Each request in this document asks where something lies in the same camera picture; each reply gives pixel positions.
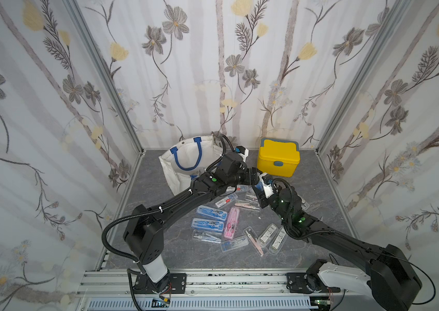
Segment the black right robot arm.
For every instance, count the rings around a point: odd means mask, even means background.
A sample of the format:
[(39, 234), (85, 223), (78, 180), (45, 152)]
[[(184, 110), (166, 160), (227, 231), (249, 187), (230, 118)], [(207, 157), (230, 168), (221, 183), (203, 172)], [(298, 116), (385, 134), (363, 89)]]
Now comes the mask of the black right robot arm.
[(320, 246), (359, 268), (370, 280), (366, 286), (385, 310), (409, 310), (422, 282), (413, 265), (396, 246), (377, 246), (331, 228), (302, 209), (302, 199), (293, 189), (280, 189), (265, 200), (280, 216), (289, 237)]

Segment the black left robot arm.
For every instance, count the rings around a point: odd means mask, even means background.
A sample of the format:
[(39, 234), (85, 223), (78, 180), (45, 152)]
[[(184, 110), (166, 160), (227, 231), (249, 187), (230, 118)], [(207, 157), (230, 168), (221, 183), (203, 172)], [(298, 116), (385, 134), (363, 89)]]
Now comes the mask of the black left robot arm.
[(168, 202), (151, 209), (143, 205), (136, 207), (123, 234), (133, 261), (151, 282), (164, 282), (170, 274), (162, 259), (165, 231), (196, 207), (225, 194), (228, 187), (255, 186), (259, 175), (260, 171), (248, 167), (241, 154), (228, 152), (217, 164), (192, 180), (187, 190)]

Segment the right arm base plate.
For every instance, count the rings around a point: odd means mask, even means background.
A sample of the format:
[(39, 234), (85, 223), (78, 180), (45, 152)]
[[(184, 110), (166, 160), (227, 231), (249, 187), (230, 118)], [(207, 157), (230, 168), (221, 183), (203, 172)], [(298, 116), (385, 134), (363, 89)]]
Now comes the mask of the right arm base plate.
[(286, 287), (292, 294), (341, 293), (340, 288), (324, 285), (317, 275), (307, 273), (287, 273), (286, 279)]

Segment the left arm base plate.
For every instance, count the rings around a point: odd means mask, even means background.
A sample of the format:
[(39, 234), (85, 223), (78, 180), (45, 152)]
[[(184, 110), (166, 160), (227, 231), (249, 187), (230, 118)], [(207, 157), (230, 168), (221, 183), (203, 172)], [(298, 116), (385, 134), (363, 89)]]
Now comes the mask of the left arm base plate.
[(153, 282), (147, 275), (137, 273), (132, 284), (135, 294), (184, 294), (187, 286), (187, 274), (168, 273), (158, 282)]

